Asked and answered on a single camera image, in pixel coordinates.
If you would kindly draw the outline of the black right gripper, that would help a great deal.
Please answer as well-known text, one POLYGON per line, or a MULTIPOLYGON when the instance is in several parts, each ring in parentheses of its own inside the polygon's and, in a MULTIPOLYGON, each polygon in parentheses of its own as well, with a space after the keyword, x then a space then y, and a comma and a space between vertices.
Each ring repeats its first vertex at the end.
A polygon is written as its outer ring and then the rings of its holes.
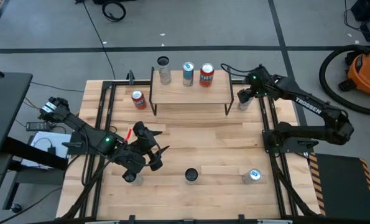
POLYGON ((256 95, 266 95, 267 85, 271 82, 271 75, 265 66, 258 66, 248 73, 249 85, 251 91, 246 89, 237 92, 239 101, 252 101, 256 95))

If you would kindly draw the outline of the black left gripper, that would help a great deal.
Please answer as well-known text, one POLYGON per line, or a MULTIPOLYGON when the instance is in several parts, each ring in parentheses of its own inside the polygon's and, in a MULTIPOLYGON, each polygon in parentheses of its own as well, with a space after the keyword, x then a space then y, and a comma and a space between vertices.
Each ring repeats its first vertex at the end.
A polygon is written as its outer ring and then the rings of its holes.
POLYGON ((152 171, 159 170, 162 166, 162 154, 169 146, 160 147, 154 136, 162 131, 152 131, 142 121, 138 121, 132 128, 137 139, 130 143, 130 155, 126 158, 124 167, 132 174, 138 174, 144 167, 152 171))

